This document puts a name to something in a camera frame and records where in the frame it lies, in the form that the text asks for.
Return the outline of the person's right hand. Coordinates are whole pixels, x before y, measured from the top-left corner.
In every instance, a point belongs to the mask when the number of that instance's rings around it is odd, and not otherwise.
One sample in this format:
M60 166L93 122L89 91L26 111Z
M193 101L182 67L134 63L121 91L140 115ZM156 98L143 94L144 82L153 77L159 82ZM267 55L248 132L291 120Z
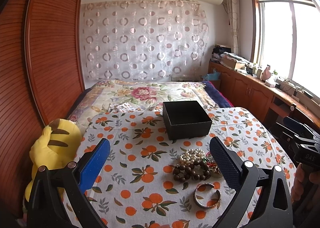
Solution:
M312 172L310 174L307 174L302 169L302 164L300 163L296 169L295 173L295 179L293 183L293 187L291 189L291 202L299 201L300 197L304 193L304 185L303 182L306 181L306 179L309 178L309 181L315 185L319 185L319 171Z

